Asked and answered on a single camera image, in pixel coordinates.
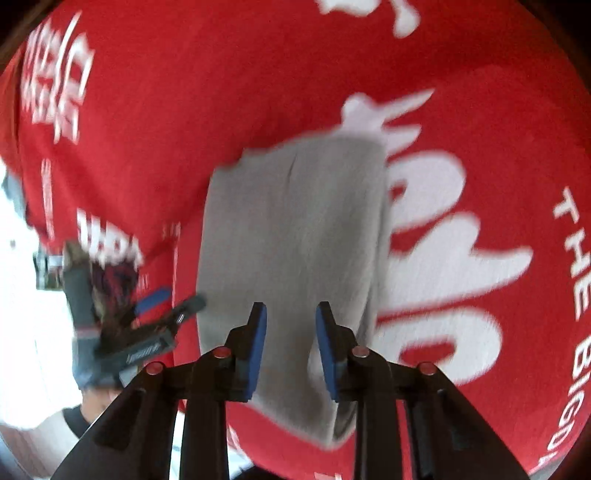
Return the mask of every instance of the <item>bolt head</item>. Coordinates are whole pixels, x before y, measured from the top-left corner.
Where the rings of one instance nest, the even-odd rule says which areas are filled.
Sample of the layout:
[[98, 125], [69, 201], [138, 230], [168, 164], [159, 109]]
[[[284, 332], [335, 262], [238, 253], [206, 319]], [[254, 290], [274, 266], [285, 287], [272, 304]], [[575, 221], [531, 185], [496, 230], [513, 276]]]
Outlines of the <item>bolt head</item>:
[[152, 362], [146, 366], [146, 373], [148, 375], [160, 375], [164, 370], [164, 364], [160, 362]]
[[437, 367], [431, 362], [422, 362], [418, 365], [418, 370], [427, 376], [435, 375], [437, 373]]
[[221, 360], [232, 356], [232, 351], [227, 346], [219, 346], [213, 351], [213, 356]]
[[353, 356], [357, 358], [367, 358], [369, 357], [369, 348], [366, 346], [357, 345], [353, 347], [351, 353], [353, 353]]

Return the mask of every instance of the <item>white graphic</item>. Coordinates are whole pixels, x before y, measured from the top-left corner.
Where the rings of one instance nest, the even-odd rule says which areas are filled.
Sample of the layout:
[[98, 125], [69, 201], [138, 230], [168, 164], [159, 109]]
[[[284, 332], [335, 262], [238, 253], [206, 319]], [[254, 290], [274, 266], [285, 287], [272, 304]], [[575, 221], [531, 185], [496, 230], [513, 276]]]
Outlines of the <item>white graphic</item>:
[[45, 210], [45, 225], [49, 240], [56, 238], [53, 226], [53, 187], [51, 185], [51, 161], [45, 158], [41, 161], [41, 188], [43, 191], [43, 209]]
[[382, 328], [372, 342], [377, 352], [400, 359], [402, 353], [419, 346], [454, 344], [456, 352], [439, 363], [453, 381], [465, 384], [481, 376], [496, 362], [501, 352], [501, 327], [495, 318], [479, 309], [454, 309], [408, 317], [394, 328]]
[[[356, 17], [367, 17], [379, 6], [381, 0], [316, 0], [320, 13], [328, 14], [333, 10], [341, 10]], [[407, 0], [390, 0], [396, 20], [394, 21], [394, 36], [408, 37], [421, 22], [417, 10]]]
[[410, 253], [391, 253], [384, 309], [403, 312], [439, 306], [514, 282], [529, 266], [531, 249], [503, 253], [474, 249], [479, 230], [476, 216], [457, 213], [435, 225]]
[[77, 217], [80, 245], [92, 260], [102, 266], [118, 265], [123, 261], [133, 262], [136, 269], [143, 265], [144, 256], [136, 237], [130, 239], [109, 222], [103, 230], [100, 218], [94, 216], [90, 217], [89, 223], [83, 210], [78, 210]]
[[80, 107], [95, 51], [86, 34], [74, 36], [78, 12], [63, 34], [54, 30], [51, 19], [29, 35], [22, 81], [22, 108], [31, 112], [34, 124], [53, 125], [54, 143], [62, 137], [77, 144], [80, 139]]
[[238, 438], [238, 434], [236, 430], [234, 430], [230, 425], [228, 425], [228, 429], [226, 431], [226, 443], [228, 446], [233, 449], [238, 455], [248, 458], [248, 455], [244, 453], [244, 450], [240, 447], [240, 439]]
[[343, 480], [343, 476], [340, 473], [334, 475], [325, 475], [323, 473], [315, 473], [314, 478], [316, 480]]
[[[385, 105], [356, 93], [342, 109], [336, 134], [372, 138], [390, 157], [397, 155], [416, 141], [421, 127], [385, 124], [422, 107], [433, 93], [425, 90]], [[502, 252], [475, 248], [478, 217], [468, 212], [449, 214], [466, 184], [466, 172], [455, 155], [437, 150], [404, 155], [388, 166], [387, 175], [391, 189], [404, 188], [390, 211], [393, 235], [438, 221], [410, 251], [390, 253], [381, 314], [418, 313], [485, 295], [513, 283], [528, 269], [530, 247]], [[455, 352], [439, 367], [452, 381], [463, 384], [492, 368], [501, 352], [502, 331], [488, 312], [464, 307], [382, 324], [372, 347], [387, 360], [403, 363], [406, 349], [442, 342], [453, 343]]]

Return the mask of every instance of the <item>gray cloth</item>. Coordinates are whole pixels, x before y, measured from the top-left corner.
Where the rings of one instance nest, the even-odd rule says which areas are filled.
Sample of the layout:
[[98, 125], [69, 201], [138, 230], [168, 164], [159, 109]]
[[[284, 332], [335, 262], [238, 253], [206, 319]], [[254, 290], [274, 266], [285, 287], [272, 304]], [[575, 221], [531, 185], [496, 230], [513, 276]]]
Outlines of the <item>gray cloth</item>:
[[7, 171], [6, 176], [2, 181], [2, 190], [4, 191], [4, 194], [8, 200], [12, 202], [14, 211], [17, 213], [19, 218], [24, 220], [25, 214], [27, 212], [27, 203], [25, 201], [24, 193], [22, 192], [21, 181]]
[[386, 153], [360, 138], [300, 138], [219, 169], [207, 195], [199, 291], [202, 351], [268, 309], [258, 388], [251, 404], [325, 448], [354, 428], [352, 406], [324, 384], [314, 318], [320, 301], [361, 344], [375, 327], [389, 235]]

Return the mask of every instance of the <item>hand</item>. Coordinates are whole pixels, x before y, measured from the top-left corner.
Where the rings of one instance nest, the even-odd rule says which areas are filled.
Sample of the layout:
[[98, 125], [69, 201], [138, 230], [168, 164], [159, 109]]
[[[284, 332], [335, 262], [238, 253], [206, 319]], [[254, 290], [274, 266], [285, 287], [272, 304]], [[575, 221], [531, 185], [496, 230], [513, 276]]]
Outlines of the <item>hand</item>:
[[82, 392], [80, 412], [88, 423], [94, 423], [117, 398], [121, 391], [114, 388], [90, 388]]

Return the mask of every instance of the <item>blue gripper pad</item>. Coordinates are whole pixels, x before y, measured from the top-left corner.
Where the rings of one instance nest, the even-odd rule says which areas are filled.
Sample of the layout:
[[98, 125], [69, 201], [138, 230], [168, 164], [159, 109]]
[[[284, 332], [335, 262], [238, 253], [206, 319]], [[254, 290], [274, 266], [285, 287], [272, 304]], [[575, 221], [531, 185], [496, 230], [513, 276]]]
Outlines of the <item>blue gripper pad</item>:
[[265, 336], [267, 335], [267, 307], [263, 303], [255, 303], [252, 308], [253, 313], [255, 313], [256, 308], [259, 308], [258, 318], [249, 319], [249, 322], [256, 321], [256, 326], [248, 358], [248, 379], [245, 388], [245, 397], [248, 399], [252, 398], [252, 394], [256, 390], [256, 384], [261, 370], [262, 350], [265, 346]]
[[322, 370], [324, 371], [324, 381], [326, 388], [330, 393], [330, 398], [335, 402], [339, 401], [339, 389], [337, 386], [337, 360], [335, 352], [329, 338], [327, 322], [334, 322], [334, 319], [324, 317], [321, 305], [316, 307], [316, 336], [318, 337], [318, 347], [320, 349], [320, 359], [322, 360]]

